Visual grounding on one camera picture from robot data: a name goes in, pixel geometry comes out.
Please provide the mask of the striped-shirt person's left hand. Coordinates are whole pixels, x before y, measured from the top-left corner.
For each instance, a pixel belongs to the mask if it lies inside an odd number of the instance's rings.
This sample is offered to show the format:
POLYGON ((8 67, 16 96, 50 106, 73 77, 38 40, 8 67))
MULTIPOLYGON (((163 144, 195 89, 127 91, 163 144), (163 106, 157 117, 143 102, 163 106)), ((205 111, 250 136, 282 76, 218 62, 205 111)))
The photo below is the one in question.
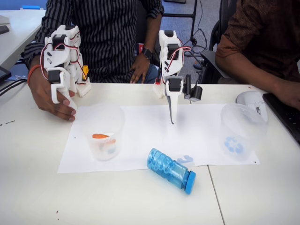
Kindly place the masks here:
POLYGON ((138 83, 140 78, 142 79, 141 83, 144 83, 149 66, 150 60, 145 55, 139 54, 130 69, 134 71, 130 83, 138 83))

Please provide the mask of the brown-shirt person's right hand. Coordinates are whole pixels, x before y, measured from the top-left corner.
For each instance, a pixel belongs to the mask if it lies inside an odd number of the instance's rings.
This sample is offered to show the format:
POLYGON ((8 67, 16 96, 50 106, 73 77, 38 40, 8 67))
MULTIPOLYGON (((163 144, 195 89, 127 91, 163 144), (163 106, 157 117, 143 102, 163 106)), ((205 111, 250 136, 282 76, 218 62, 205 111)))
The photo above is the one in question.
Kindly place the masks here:
POLYGON ((290 81, 277 82, 273 94, 284 104, 300 109, 300 83, 290 81))

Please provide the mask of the striped-shirt person's right hand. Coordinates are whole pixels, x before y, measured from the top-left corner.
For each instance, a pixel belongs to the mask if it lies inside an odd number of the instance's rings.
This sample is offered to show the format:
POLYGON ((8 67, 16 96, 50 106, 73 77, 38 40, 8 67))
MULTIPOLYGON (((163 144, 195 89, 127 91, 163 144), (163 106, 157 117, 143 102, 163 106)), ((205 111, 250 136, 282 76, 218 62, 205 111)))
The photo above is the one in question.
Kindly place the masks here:
POLYGON ((29 88, 38 108, 63 120, 74 121, 76 110, 70 107, 70 101, 57 92, 58 104, 52 101, 51 85, 43 77, 41 68, 34 70, 30 76, 29 88))

